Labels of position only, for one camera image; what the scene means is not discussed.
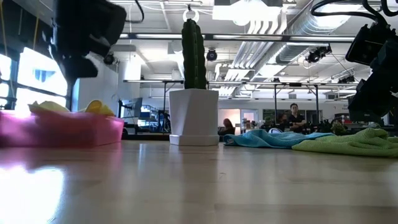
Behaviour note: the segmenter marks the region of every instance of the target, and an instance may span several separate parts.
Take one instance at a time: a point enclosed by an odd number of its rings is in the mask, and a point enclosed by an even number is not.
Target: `table surface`
[[[123,141],[0,149],[0,223],[397,223],[398,162]]]

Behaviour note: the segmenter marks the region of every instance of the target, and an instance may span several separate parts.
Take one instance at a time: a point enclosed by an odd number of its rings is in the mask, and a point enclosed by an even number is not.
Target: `blue towel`
[[[273,147],[281,149],[291,149],[292,146],[304,140],[312,140],[319,137],[331,135],[334,134],[312,133],[304,135],[291,132],[269,134],[263,129],[255,129],[239,136],[227,134],[226,136],[224,136],[224,142],[226,146]]]

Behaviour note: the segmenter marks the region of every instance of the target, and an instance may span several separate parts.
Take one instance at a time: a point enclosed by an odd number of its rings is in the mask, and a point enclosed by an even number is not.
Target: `pink plastic bin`
[[[0,147],[94,147],[120,142],[123,126],[92,113],[0,111]]]

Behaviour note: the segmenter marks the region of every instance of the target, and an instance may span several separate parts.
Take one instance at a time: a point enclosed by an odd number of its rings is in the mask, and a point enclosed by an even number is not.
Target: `white pot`
[[[169,93],[172,134],[179,146],[218,145],[218,91],[178,90]]]

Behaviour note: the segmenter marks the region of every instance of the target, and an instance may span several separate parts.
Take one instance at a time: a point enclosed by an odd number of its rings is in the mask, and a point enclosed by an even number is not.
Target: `green towel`
[[[398,138],[389,138],[383,129],[368,128],[349,136],[305,140],[292,149],[354,156],[398,157]]]

